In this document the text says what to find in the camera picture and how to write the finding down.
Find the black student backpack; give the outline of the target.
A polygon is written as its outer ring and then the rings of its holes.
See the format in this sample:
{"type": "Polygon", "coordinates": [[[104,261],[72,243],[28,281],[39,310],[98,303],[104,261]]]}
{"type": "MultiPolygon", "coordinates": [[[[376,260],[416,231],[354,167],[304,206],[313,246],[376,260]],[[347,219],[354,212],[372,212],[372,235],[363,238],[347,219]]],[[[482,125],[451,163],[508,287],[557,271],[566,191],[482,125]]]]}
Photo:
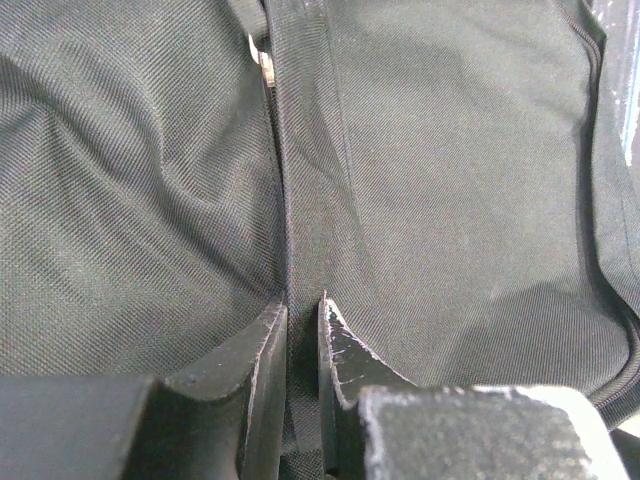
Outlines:
{"type": "Polygon", "coordinates": [[[419,388],[639,409],[639,202],[587,1],[5,1],[1,381],[169,377],[318,306],[419,388]]]}

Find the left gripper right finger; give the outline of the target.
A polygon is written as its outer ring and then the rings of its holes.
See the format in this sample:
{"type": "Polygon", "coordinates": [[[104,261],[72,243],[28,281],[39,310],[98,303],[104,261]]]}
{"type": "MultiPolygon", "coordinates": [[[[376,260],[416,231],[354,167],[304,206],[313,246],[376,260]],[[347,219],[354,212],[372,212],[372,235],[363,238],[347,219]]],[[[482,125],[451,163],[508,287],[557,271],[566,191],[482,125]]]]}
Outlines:
{"type": "Polygon", "coordinates": [[[325,473],[335,479],[624,479],[598,412],[557,386],[422,389],[318,306],[325,473]]]}

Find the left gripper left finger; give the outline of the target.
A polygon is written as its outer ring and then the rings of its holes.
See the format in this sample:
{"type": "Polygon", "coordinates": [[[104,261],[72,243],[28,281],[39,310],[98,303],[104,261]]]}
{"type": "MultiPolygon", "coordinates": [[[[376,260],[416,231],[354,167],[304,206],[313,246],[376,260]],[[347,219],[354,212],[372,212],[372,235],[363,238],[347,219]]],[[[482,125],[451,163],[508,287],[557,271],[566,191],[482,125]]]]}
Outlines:
{"type": "Polygon", "coordinates": [[[5,377],[5,479],[274,479],[286,390],[287,308],[181,371],[5,377]]]}

